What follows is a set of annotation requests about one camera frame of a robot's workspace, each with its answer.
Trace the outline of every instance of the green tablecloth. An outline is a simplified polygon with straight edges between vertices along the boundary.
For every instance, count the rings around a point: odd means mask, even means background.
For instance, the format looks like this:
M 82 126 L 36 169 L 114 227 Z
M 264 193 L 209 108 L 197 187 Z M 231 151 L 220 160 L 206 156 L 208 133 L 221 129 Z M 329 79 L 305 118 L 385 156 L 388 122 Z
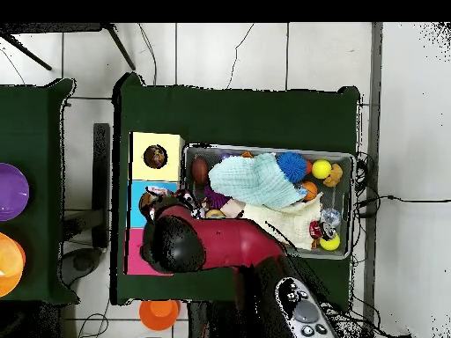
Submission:
M 0 232 L 18 241 L 26 253 L 20 283 L 1 300 L 77 301 L 58 276 L 63 236 L 60 120 L 72 86 L 70 79 L 46 87 L 0 86 L 0 162 L 15 165 L 30 185 L 25 210 L 0 222 Z
M 115 185 L 112 289 L 118 302 L 128 298 L 233 300 L 233 271 L 216 268 L 171 277 L 123 274 L 127 170 L 131 131 L 179 134 L 186 143 L 218 143 L 309 151 L 355 153 L 359 92 L 216 91 L 185 86 L 142 86 L 136 74 L 116 85 L 114 151 Z M 346 308 L 349 297 L 349 259 L 307 260 L 326 290 L 329 302 Z

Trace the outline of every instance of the yellow ball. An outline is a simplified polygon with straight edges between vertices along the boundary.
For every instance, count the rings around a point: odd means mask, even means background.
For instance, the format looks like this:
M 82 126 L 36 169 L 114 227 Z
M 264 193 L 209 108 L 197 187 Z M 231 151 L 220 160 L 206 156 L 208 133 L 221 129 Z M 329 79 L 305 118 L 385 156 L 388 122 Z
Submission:
M 340 246 L 340 237 L 336 235 L 333 239 L 330 239 L 329 241 L 320 238 L 320 245 L 324 250 L 336 250 Z
M 332 165 L 325 159 L 318 159 L 312 165 L 312 174 L 316 179 L 326 179 L 331 170 Z

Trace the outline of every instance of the white wall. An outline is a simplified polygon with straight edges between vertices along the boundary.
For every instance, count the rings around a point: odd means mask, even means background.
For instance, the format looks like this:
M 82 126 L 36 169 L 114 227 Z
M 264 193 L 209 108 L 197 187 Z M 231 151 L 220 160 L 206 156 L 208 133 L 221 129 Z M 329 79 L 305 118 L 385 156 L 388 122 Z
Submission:
M 383 25 L 380 195 L 451 199 L 451 48 L 436 34 Z M 450 234 L 451 203 L 382 202 L 375 305 L 389 332 L 451 338 Z

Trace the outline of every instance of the stuffed toy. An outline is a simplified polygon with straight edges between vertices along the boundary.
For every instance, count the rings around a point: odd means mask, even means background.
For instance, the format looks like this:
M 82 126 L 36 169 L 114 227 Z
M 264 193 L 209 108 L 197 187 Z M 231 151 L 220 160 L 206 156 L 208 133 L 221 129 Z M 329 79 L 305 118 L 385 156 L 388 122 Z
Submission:
M 324 180 L 324 185 L 327 187 L 334 187 L 342 179 L 342 176 L 342 168 L 337 164 L 333 164 L 329 176 Z
M 256 206 L 284 208 L 302 197 L 269 153 L 226 158 L 214 165 L 209 177 L 216 193 Z

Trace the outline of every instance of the orange cup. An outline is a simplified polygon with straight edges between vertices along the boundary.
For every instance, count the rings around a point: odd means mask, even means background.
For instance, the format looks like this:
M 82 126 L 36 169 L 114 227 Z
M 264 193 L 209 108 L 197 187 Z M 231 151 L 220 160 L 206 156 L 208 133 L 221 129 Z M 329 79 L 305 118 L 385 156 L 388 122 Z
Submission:
M 139 306 L 139 319 L 151 330 L 171 327 L 180 313 L 180 301 L 143 301 Z

